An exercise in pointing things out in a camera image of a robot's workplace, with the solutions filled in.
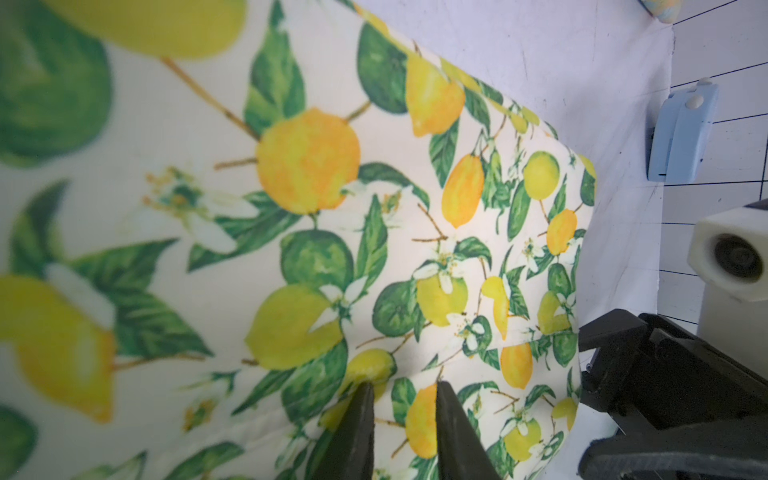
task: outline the lemon blossom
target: lemon blossom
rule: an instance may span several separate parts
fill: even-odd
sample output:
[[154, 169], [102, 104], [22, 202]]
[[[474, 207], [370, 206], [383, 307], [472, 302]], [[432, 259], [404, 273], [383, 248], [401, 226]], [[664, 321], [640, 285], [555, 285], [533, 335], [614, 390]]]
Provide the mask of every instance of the lemon blossom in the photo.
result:
[[206, 192], [197, 179], [176, 167], [168, 167], [162, 175], [147, 175], [151, 193], [142, 203], [152, 210], [181, 221], [184, 228], [202, 247], [216, 253], [232, 253], [237, 243], [216, 223], [216, 217], [254, 218], [259, 214], [251, 202], [220, 191]]
[[453, 293], [451, 278], [460, 279], [465, 275], [462, 260], [453, 254], [455, 247], [456, 240], [452, 238], [438, 242], [438, 248], [430, 252], [425, 265], [413, 272], [413, 278], [424, 280], [437, 275], [442, 291], [447, 295]]

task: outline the stem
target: stem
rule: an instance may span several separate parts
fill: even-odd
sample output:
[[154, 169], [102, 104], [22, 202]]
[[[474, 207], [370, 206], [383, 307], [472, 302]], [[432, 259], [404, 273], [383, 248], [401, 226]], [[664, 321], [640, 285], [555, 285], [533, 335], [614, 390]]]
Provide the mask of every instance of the stem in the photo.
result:
[[345, 121], [346, 123], [349, 123], [350, 121], [352, 121], [352, 120], [354, 120], [354, 119], [358, 118], [360, 115], [362, 115], [362, 114], [366, 113], [366, 110], [368, 110], [369, 108], [371, 108], [371, 105], [373, 105], [373, 102], [371, 102], [370, 100], [368, 100], [366, 103], [362, 104], [362, 105], [360, 106], [360, 108], [358, 108], [357, 110], [355, 110], [355, 111], [354, 111], [354, 112], [352, 112], [351, 114], [347, 115], [347, 116], [346, 116], [346, 118], [344, 118], [344, 121]]
[[399, 429], [404, 429], [405, 428], [404, 426], [400, 425], [398, 422], [393, 422], [392, 420], [385, 420], [385, 419], [375, 418], [375, 419], [373, 419], [373, 421], [376, 422], [376, 423], [383, 423], [384, 425], [389, 425], [391, 427], [397, 427]]
[[376, 340], [384, 340], [384, 339], [388, 339], [388, 338], [389, 337], [386, 336], [386, 335], [377, 336], [375, 339], [366, 340], [365, 342], [360, 343], [358, 346], [355, 347], [355, 349], [358, 349], [358, 348], [360, 348], [361, 346], [364, 346], [364, 345], [368, 345], [369, 343], [375, 342]]
[[261, 139], [261, 135], [259, 135], [257, 132], [253, 131], [251, 127], [246, 125], [242, 120], [240, 120], [234, 113], [232, 113], [229, 109], [224, 107], [219, 101], [213, 97], [213, 95], [209, 94], [205, 88], [200, 86], [195, 80], [190, 77], [187, 72], [181, 69], [175, 61], [168, 57], [162, 57], [160, 61], [165, 64], [166, 67], [168, 67], [173, 73], [176, 74], [177, 77], [179, 77], [187, 86], [198, 96], [200, 97], [205, 103], [209, 104], [211, 107], [218, 110], [224, 117], [227, 118], [227, 120], [234, 123], [239, 129], [244, 131], [245, 133], [249, 134], [251, 137], [253, 137], [254, 140], [259, 141]]
[[132, 369], [135, 366], [144, 365], [145, 363], [151, 363], [151, 362], [154, 362], [155, 360], [174, 360], [174, 359], [175, 360], [195, 360], [197, 362], [205, 361], [204, 356], [187, 355], [186, 353], [180, 353], [179, 355], [173, 355], [173, 356], [161, 356], [154, 359], [138, 359], [138, 360], [132, 360], [126, 363], [118, 363], [112, 366], [112, 371], [119, 372], [121, 370]]
[[256, 159], [256, 157], [249, 157], [249, 158], [243, 158], [241, 160], [231, 160], [226, 162], [219, 162], [214, 165], [214, 170], [223, 170], [224, 168], [231, 168], [231, 167], [242, 167], [243, 165], [255, 165], [258, 164], [259, 161]]
[[398, 448], [396, 448], [394, 452], [392, 452], [392, 456], [390, 458], [395, 458], [395, 455], [400, 453], [400, 450], [402, 450], [402, 447], [406, 446], [406, 443], [408, 443], [408, 439], [405, 439], [405, 440], [402, 441], [400, 446]]
[[549, 216], [547, 215], [547, 211], [546, 211], [546, 210], [544, 210], [544, 202], [542, 202], [541, 200], [539, 200], [539, 201], [538, 201], [538, 204], [539, 204], [539, 205], [541, 205], [541, 212], [544, 214], [544, 220], [546, 220], [546, 221], [547, 221], [547, 223], [549, 223]]
[[413, 336], [413, 332], [409, 332], [409, 333], [406, 333], [406, 336], [405, 336], [405, 338], [404, 338], [404, 339], [402, 339], [402, 342], [401, 342], [401, 343], [400, 343], [400, 344], [397, 346], [397, 348], [395, 348], [395, 349], [394, 349], [392, 352], [389, 352], [389, 353], [390, 353], [390, 354], [392, 354], [392, 355], [395, 355], [395, 352], [397, 352], [398, 350], [400, 350], [400, 349], [402, 348], [402, 346], [403, 346], [403, 345], [405, 345], [405, 344], [406, 344], [406, 342], [407, 342], [407, 341], [408, 341], [408, 340], [409, 340], [409, 339], [410, 339], [412, 336]]

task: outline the white wall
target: white wall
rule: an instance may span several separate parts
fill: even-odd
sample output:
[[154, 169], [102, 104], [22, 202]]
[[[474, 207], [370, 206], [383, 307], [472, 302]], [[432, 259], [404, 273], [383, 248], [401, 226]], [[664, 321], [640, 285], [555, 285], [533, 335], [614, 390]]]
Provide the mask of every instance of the white wall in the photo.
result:
[[686, 262], [694, 224], [768, 197], [768, 1], [687, 0], [674, 33], [672, 90], [702, 77], [720, 86], [696, 183], [664, 187], [658, 312], [695, 332], [704, 282]]

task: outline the green leaf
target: green leaf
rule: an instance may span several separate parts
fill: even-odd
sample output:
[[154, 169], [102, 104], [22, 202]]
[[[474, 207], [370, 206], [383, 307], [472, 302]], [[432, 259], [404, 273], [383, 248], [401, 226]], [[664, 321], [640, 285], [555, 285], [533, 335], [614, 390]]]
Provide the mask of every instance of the green leaf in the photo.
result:
[[276, 391], [280, 390], [283, 384], [287, 382], [288, 378], [293, 374], [294, 370], [295, 369], [271, 370], [256, 384], [255, 387], [253, 387], [253, 390], [251, 390], [246, 399], [243, 400], [243, 402], [240, 403], [240, 405], [232, 411], [232, 415], [237, 415], [238, 413], [244, 412], [251, 408], [255, 409], [257, 407], [257, 403], [261, 399], [270, 396]]
[[507, 223], [507, 240], [514, 239], [523, 229], [525, 218], [528, 216], [528, 207], [531, 206], [531, 198], [525, 191], [525, 182], [518, 184], [515, 195], [512, 197], [512, 206], [509, 209], [509, 222]]
[[440, 187], [445, 187], [448, 174], [451, 173], [453, 157], [456, 155], [456, 140], [458, 138], [458, 119], [445, 132], [432, 135], [429, 141], [429, 158], [432, 159], [432, 168], [435, 169], [437, 181]]
[[280, 241], [280, 270], [287, 283], [312, 288], [352, 282], [353, 260], [344, 240], [325, 230], [289, 233]]
[[581, 257], [581, 245], [576, 249], [576, 257], [574, 257], [574, 266], [571, 268], [571, 288], [576, 291], [576, 268], [578, 267], [578, 260]]
[[386, 336], [403, 336], [425, 322], [416, 298], [416, 282], [390, 283], [373, 305], [373, 327]]
[[357, 76], [371, 102], [392, 114], [404, 114], [408, 57], [365, 23], [357, 46]]
[[21, 413], [0, 405], [0, 432], [0, 480], [6, 480], [29, 459], [38, 430]]
[[485, 133], [490, 133], [491, 117], [488, 116], [488, 105], [485, 104], [483, 97], [468, 88], [464, 88], [464, 95], [466, 96], [464, 106], [469, 114], [485, 127]]
[[320, 414], [331, 401], [344, 380], [347, 355], [346, 340], [342, 340], [328, 353], [296, 369], [280, 393], [288, 419], [294, 425], [303, 425]]
[[360, 180], [366, 185], [373, 181], [389, 182], [391, 184], [399, 185], [400, 187], [413, 185], [413, 194], [416, 195], [424, 203], [424, 206], [427, 207], [427, 210], [429, 210], [429, 195], [411, 182], [411, 180], [403, 175], [400, 170], [396, 170], [387, 164], [372, 163], [360, 165], [357, 180]]
[[118, 355], [161, 358], [182, 353], [212, 356], [203, 340], [173, 310], [151, 293], [108, 293], [118, 309], [114, 334]]
[[546, 120], [544, 121], [544, 123], [546, 123], [546, 124], [547, 124], [547, 126], [549, 127], [549, 129], [552, 131], [552, 136], [554, 137], [554, 139], [555, 139], [555, 140], [559, 140], [558, 131], [557, 131], [557, 130], [555, 130], [555, 129], [554, 129], [554, 127], [552, 127], [552, 124], [551, 124], [551, 123], [549, 123], [549, 122], [548, 122], [548, 121], [546, 121]]
[[560, 449], [560, 445], [563, 444], [563, 440], [565, 439], [565, 434], [563, 432], [557, 432], [552, 436], [552, 440], [547, 442], [547, 445], [544, 446], [544, 451], [541, 454], [541, 460], [549, 460], [550, 458], [554, 457], [554, 454], [558, 452]]
[[545, 335], [538, 340], [531, 342], [531, 354], [537, 361], [543, 356], [546, 357], [549, 353], [549, 347], [552, 346], [552, 337]]
[[578, 335], [572, 332], [563, 332], [553, 337], [552, 352], [554, 353], [554, 359], [558, 361], [560, 366], [568, 366], [568, 363], [570, 363], [578, 351]]
[[13, 223], [11, 271], [17, 275], [45, 278], [45, 266], [60, 260], [61, 244], [53, 220], [68, 182], [59, 181], [30, 200]]
[[507, 453], [507, 449], [504, 448], [504, 439], [499, 439], [493, 445], [488, 447], [488, 450], [486, 450], [485, 453], [488, 454], [488, 458], [491, 460], [493, 468], [495, 468], [499, 478], [506, 478], [507, 474], [512, 474], [507, 468], [507, 457], [509, 454]]
[[243, 117], [259, 135], [305, 108], [304, 80], [291, 52], [288, 34], [281, 28], [283, 18], [280, 2], [275, 0], [270, 27], [250, 69]]
[[317, 439], [315, 448], [312, 449], [312, 453], [310, 453], [310, 459], [306, 461], [306, 473], [304, 478], [312, 478], [312, 475], [315, 474], [317, 466], [320, 465], [323, 457], [326, 456], [326, 450], [328, 449], [328, 445], [331, 444], [332, 439], [333, 432], [330, 430], [324, 430], [323, 434], [320, 435], [320, 438]]
[[491, 100], [493, 100], [497, 104], [501, 105], [501, 104], [504, 103], [504, 95], [499, 93], [498, 90], [496, 90], [491, 85], [489, 85], [489, 84], [487, 84], [487, 83], [485, 83], [483, 81], [478, 80], [478, 83], [480, 84], [480, 88], [482, 89], [483, 95], [485, 95], [486, 97], [490, 98]]
[[518, 283], [520, 283], [520, 274], [523, 272], [524, 269], [525, 269], [525, 266], [519, 266], [507, 272], [507, 283], [509, 283], [509, 286], [517, 285]]
[[190, 251], [188, 271], [192, 272], [206, 265], [258, 250], [301, 219], [300, 215], [278, 207], [264, 192], [254, 192], [244, 198], [259, 209], [259, 215], [256, 218], [218, 217], [216, 219], [216, 223], [237, 242], [235, 251], [226, 254], [216, 253], [195, 245]]
[[565, 181], [567, 179], [568, 179], [568, 174], [566, 174], [563, 177], [563, 184], [560, 187], [560, 190], [558, 190], [558, 194], [554, 196], [554, 202], [552, 203], [552, 208], [549, 210], [549, 215], [547, 215], [548, 221], [550, 222], [559, 213], [565, 210]]
[[395, 422], [405, 426], [406, 415], [416, 399], [416, 388], [407, 377], [395, 380], [392, 385], [392, 416]]
[[165, 480], [192, 480], [243, 453], [245, 450], [232, 442], [221, 442], [206, 447], [180, 463]]
[[477, 237], [468, 237], [458, 242], [453, 249], [453, 253], [460, 259], [484, 258], [488, 263], [488, 269], [492, 268], [491, 251]]
[[501, 363], [498, 361], [498, 350], [486, 350], [484, 352], [480, 352], [480, 360], [482, 360], [485, 363], [488, 363], [490, 366], [497, 370], [502, 369]]
[[422, 369], [422, 372], [426, 372], [427, 370], [434, 369], [438, 364], [438, 355], [437, 353], [435, 356], [432, 357], [431, 360], [429, 360], [429, 363], [427, 363], [427, 366]]
[[362, 228], [362, 238], [355, 263], [355, 279], [368, 277], [365, 289], [371, 286], [384, 270], [387, 257], [386, 238], [387, 230], [382, 217], [381, 204], [379, 198], [374, 195], [371, 199], [371, 208], [366, 215], [366, 223]]
[[544, 394], [549, 394], [553, 399], [557, 398], [554, 395], [554, 392], [552, 391], [552, 388], [550, 388], [547, 385], [536, 385], [531, 389], [531, 392], [528, 394], [527, 397], [525, 397], [525, 408], [531, 408], [531, 406], [536, 403], [536, 400], [540, 399]]
[[72, 268], [104, 293], [113, 290], [146, 290], [160, 254], [176, 239], [138, 243], [92, 253], [71, 263]]
[[462, 351], [466, 356], [472, 356], [476, 353], [484, 352], [485, 349], [488, 348], [488, 345], [491, 344], [491, 340], [493, 340], [491, 323], [483, 315], [479, 315], [474, 320], [472, 320], [472, 324], [464, 327], [463, 332], [467, 332], [468, 335], [474, 336], [475, 341], [477, 342], [477, 346], [474, 349], [470, 349], [467, 346], [468, 338], [464, 339], [464, 343], [462, 344]]
[[571, 281], [568, 279], [568, 272], [565, 271], [565, 267], [560, 263], [553, 263], [549, 266], [549, 274], [547, 277], [547, 286], [549, 290], [555, 293], [560, 293], [566, 298], [573, 292]]
[[517, 285], [510, 285], [509, 290], [509, 312], [512, 315], [521, 316], [525, 319], [531, 319], [531, 316], [528, 313], [528, 305], [525, 303], [525, 297], [523, 296], [523, 292], [520, 290], [520, 287]]
[[588, 207], [594, 207], [594, 177], [586, 170], [581, 178], [581, 201]]
[[0, 162], [34, 167], [86, 145], [107, 122], [111, 99], [109, 64], [99, 40], [42, 2], [3, 2]]
[[544, 245], [544, 255], [541, 257], [535, 257], [534, 261], [536, 262], [536, 266], [538, 266], [538, 270], [535, 272], [532, 272], [531, 269], [528, 269], [528, 275], [525, 276], [525, 279], [528, 280], [529, 278], [532, 278], [533, 276], [537, 276], [539, 273], [542, 273], [546, 271], [547, 267], [550, 263], [552, 263], [552, 260], [554, 260], [554, 255], [549, 253], [549, 248]]
[[469, 397], [479, 392], [480, 389], [498, 390], [498, 385], [496, 384], [496, 382], [472, 383], [470, 385], [467, 385], [463, 389], [459, 390], [458, 393], [456, 394], [456, 398], [458, 399], [459, 403], [464, 405], [464, 403], [469, 399]]

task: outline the white flower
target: white flower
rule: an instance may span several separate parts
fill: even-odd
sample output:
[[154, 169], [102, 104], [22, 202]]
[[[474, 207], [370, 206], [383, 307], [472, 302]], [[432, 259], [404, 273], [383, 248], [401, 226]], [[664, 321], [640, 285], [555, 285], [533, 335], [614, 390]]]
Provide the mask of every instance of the white flower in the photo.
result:
[[326, 308], [320, 317], [312, 325], [310, 332], [319, 329], [326, 323], [337, 321], [339, 318], [343, 318], [349, 315], [349, 308], [355, 303], [362, 295], [363, 289], [366, 287], [366, 281], [368, 276], [362, 276], [354, 282], [350, 283], [346, 290], [343, 292], [336, 285], [323, 285], [319, 288], [320, 292], [331, 302], [331, 306]]
[[106, 330], [114, 328], [118, 309], [91, 282], [60, 263], [49, 263], [44, 273], [45, 280], [84, 315]]
[[538, 265], [536, 264], [536, 257], [543, 257], [544, 249], [533, 243], [532, 238], [529, 238], [525, 242], [521, 255], [525, 257], [525, 264], [528, 266], [528, 269], [533, 273], [537, 273]]
[[145, 207], [177, 218], [202, 247], [216, 253], [232, 253], [237, 243], [214, 220], [216, 217], [254, 218], [259, 214], [251, 202], [220, 191], [206, 192], [197, 179], [176, 167], [160, 176], [147, 175], [151, 194], [144, 196]]
[[431, 252], [426, 265], [416, 269], [413, 278], [424, 280], [437, 275], [442, 291], [447, 295], [453, 293], [451, 278], [464, 278], [465, 275], [462, 261], [453, 254], [455, 247], [456, 241], [453, 239], [438, 242], [438, 249]]

